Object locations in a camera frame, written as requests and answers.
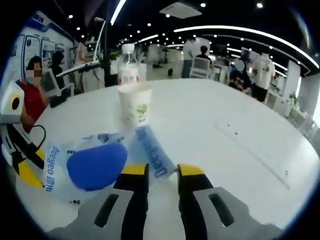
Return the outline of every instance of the ceiling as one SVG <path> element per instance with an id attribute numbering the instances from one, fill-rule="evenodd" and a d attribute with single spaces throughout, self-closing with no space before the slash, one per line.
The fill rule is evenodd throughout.
<path id="1" fill-rule="evenodd" d="M 42 11 L 75 38 L 80 39 L 81 35 L 97 36 L 99 34 L 101 23 L 90 24 L 89 27 L 86 27 L 85 15 L 88 15 L 89 12 L 88 2 L 91 2 L 92 5 L 98 5 L 101 1 L 103 3 L 97 9 L 95 16 L 110 20 L 119 0 L 57 0 L 58 11 L 53 11 L 52 8 Z M 319 1 L 263 0 L 263 8 L 257 8 L 257 1 L 259 0 L 232 1 L 231 3 L 227 0 L 185 0 L 185 3 L 193 6 L 202 15 L 179 19 L 173 16 L 166 17 L 160 13 L 160 10 L 177 2 L 177 0 L 126 0 L 115 24 L 110 28 L 108 40 L 111 46 L 115 47 L 120 43 L 120 40 L 127 39 L 128 42 L 134 43 L 158 34 L 159 37 L 153 39 L 154 43 L 159 39 L 160 44 L 164 42 L 182 44 L 186 38 L 196 35 L 209 39 L 213 44 L 230 44 L 230 47 L 234 49 L 246 47 L 252 48 L 253 51 L 262 52 L 268 46 L 273 46 L 305 65 L 306 67 L 301 68 L 302 73 L 307 73 L 308 69 L 311 74 L 319 71 L 314 64 L 296 50 L 274 39 L 255 33 L 230 29 L 174 32 L 175 29 L 207 25 L 244 27 L 286 40 L 315 59 L 315 54 L 320 51 L 320 28 L 316 26 L 319 22 L 318 16 L 320 16 Z M 206 3 L 206 7 L 201 7 L 201 3 Z M 150 41 L 143 42 L 143 44 L 148 45 Z M 272 50 L 271 55 L 273 55 L 275 62 L 283 66 L 288 65 L 288 56 L 275 50 Z"/>

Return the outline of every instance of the red shirt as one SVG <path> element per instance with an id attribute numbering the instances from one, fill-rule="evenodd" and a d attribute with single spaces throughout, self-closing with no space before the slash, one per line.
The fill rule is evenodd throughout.
<path id="1" fill-rule="evenodd" d="M 46 109 L 39 89 L 33 84 L 23 84 L 22 82 L 18 82 L 17 84 L 24 91 L 24 107 L 26 113 L 35 121 L 37 121 L 40 115 Z M 23 125 L 23 128 L 27 133 L 29 133 L 32 129 L 32 126 Z"/>

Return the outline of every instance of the bottle cap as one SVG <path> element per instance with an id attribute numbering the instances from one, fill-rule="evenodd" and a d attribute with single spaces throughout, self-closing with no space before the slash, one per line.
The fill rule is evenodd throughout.
<path id="1" fill-rule="evenodd" d="M 127 43 L 122 45 L 122 53 L 132 53 L 135 51 L 135 44 L 134 43 Z"/>

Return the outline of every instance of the display board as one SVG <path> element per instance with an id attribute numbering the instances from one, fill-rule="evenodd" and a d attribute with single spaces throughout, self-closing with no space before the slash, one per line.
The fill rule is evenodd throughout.
<path id="1" fill-rule="evenodd" d="M 42 58 L 42 69 L 46 70 L 52 63 L 52 54 L 55 51 L 65 53 L 65 49 L 73 46 L 74 39 L 68 33 L 37 11 L 12 46 L 2 78 L 4 87 L 1 88 L 5 88 L 10 81 L 20 81 L 33 56 Z M 63 61 L 60 65 L 62 70 L 67 69 L 65 65 L 66 61 Z"/>
<path id="2" fill-rule="evenodd" d="M 40 56 L 40 39 L 38 36 L 26 35 L 23 43 L 22 73 L 26 70 L 28 63 L 34 56 Z"/>

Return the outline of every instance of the woman in red shirt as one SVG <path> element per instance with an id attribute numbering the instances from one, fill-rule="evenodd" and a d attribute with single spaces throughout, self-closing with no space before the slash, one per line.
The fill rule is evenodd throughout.
<path id="1" fill-rule="evenodd" d="M 25 75 L 18 85 L 24 91 L 24 105 L 21 114 L 21 123 L 29 133 L 48 105 L 48 99 L 40 86 L 42 77 L 42 61 L 39 56 L 30 59 Z"/>

